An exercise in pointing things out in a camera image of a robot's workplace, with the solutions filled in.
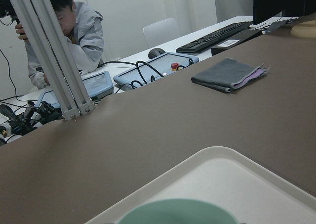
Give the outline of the sage green cup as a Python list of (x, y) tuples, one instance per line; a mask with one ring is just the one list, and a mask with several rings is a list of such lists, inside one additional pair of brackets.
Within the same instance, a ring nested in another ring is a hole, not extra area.
[(119, 224), (237, 224), (225, 209), (199, 200), (166, 199), (141, 205), (125, 214)]

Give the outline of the cream rabbit tray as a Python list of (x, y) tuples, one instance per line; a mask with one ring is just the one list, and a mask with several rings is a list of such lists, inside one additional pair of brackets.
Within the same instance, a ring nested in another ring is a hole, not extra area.
[(316, 199), (227, 147), (209, 147), (144, 185), (90, 220), (116, 223), (156, 200), (191, 198), (219, 205), (246, 224), (313, 224)]

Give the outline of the black computer mouse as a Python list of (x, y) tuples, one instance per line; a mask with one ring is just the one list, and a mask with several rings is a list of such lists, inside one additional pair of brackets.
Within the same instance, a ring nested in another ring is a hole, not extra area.
[(164, 53), (165, 53), (165, 51), (161, 48), (153, 48), (148, 52), (148, 58), (153, 59), (153, 58), (158, 57)]

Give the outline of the black keyboard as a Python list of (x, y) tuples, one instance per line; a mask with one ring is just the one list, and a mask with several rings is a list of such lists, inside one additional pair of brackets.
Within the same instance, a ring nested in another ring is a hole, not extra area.
[(248, 29), (252, 25), (252, 21), (243, 21), (230, 24), (212, 33), (209, 33), (197, 40), (194, 40), (188, 44), (185, 44), (176, 49), (177, 53), (200, 53), (203, 50), (213, 46), (215, 43), (221, 40), (227, 39), (228, 37)]

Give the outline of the white chair back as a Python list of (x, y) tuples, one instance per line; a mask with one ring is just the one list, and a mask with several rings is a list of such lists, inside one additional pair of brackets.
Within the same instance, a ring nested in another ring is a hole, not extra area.
[(143, 28), (143, 35), (148, 48), (155, 47), (181, 36), (176, 19), (167, 18)]

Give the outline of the grey folded cloth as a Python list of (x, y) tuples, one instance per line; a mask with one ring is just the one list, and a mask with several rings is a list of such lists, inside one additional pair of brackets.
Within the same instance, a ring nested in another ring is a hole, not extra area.
[(223, 93), (230, 93), (244, 87), (252, 80), (265, 76), (267, 72), (268, 69), (263, 65), (252, 66), (232, 58), (224, 58), (191, 77), (191, 81)]

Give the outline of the person in grey sleeve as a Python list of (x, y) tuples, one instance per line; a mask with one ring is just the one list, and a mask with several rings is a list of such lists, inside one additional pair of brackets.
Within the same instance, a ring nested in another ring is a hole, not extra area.
[(79, 71), (93, 72), (104, 50), (103, 16), (84, 2), (50, 0)]

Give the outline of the black monitor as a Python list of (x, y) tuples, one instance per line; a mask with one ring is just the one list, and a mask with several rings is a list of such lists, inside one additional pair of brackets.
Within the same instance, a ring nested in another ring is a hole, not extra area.
[(316, 11), (316, 0), (253, 0), (253, 24), (260, 24), (281, 13), (300, 17)]

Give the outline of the aluminium frame post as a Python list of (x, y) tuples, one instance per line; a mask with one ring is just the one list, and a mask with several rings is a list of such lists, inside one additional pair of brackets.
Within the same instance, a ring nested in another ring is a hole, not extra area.
[(65, 120), (92, 112), (75, 61), (50, 0), (10, 0), (60, 104)]

